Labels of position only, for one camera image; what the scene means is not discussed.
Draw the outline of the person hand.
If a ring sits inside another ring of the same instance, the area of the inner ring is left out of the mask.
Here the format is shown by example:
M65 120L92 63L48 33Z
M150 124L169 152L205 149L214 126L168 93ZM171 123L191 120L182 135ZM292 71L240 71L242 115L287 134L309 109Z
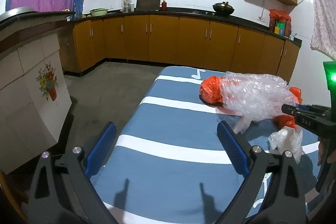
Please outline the person hand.
M326 142L321 138L318 137L319 145L318 145L318 166L321 166L323 162L323 158L327 154L327 148L325 147ZM336 150L334 150L329 157L326 159L327 163L332 164L336 162Z

